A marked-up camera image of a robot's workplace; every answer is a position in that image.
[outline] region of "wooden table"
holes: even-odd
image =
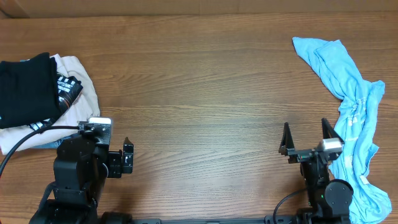
[[[299,58],[292,37],[340,39],[364,79],[386,83],[370,183],[398,205],[398,13],[91,17],[0,21],[0,60],[75,55],[114,119],[111,149],[128,136],[134,172],[108,179],[105,211],[134,218],[271,214],[303,188],[298,164],[277,151],[288,121],[298,149],[335,124],[337,100]],[[16,153],[0,180],[0,217],[27,223],[54,180],[54,150]],[[280,213],[307,204],[302,194]],[[386,222],[398,222],[393,210]]]

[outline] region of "folded clothing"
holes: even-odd
[[[65,77],[75,77],[77,80],[81,81],[81,85],[83,86],[79,97],[67,112],[53,124],[53,126],[76,126],[78,121],[86,121],[92,116],[99,116],[100,109],[98,107],[98,99],[93,82],[89,78],[80,61],[74,56],[61,58],[58,54],[54,55],[53,58],[57,62],[57,72],[61,73]],[[0,148],[2,153],[7,154],[19,140],[32,131],[33,130],[28,126],[0,129]],[[46,131],[43,134],[36,134],[24,142],[18,148],[18,151],[54,142],[74,133],[76,133],[76,130],[59,129]]]
[[[345,180],[354,188],[349,219],[351,223],[379,223],[390,214],[391,201],[387,193],[370,184],[366,177],[371,158],[379,149],[372,140],[384,83],[363,80],[339,40],[294,37],[293,44],[323,84],[342,100],[335,131],[345,143],[340,157],[329,169],[336,179]]]
[[[55,59],[42,53],[26,62],[1,62],[0,96],[1,129],[60,117]]]
[[[58,101],[60,110],[62,114],[64,114],[78,98],[83,86],[81,85],[81,81],[77,80],[75,77],[65,77],[61,73],[57,73]],[[36,131],[40,128],[53,125],[58,119],[59,117],[55,117],[44,121],[38,121],[30,124],[29,127]]]

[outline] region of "black cloth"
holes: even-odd
[[[60,117],[57,63],[49,53],[0,63],[0,129]]]

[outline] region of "cardboard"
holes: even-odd
[[[396,0],[0,0],[17,18],[398,11]]]
[[[0,0],[0,9],[12,18],[29,18],[17,0]]]

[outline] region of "blue towel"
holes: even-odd
[[[354,188],[349,206],[352,223],[379,223],[391,212],[388,194],[371,185],[369,163],[379,147],[373,144],[377,108],[384,94],[382,81],[362,79],[353,59],[339,40],[293,38],[297,55],[321,78],[331,93],[342,100],[335,131],[345,140],[342,155],[329,169],[337,179]]]

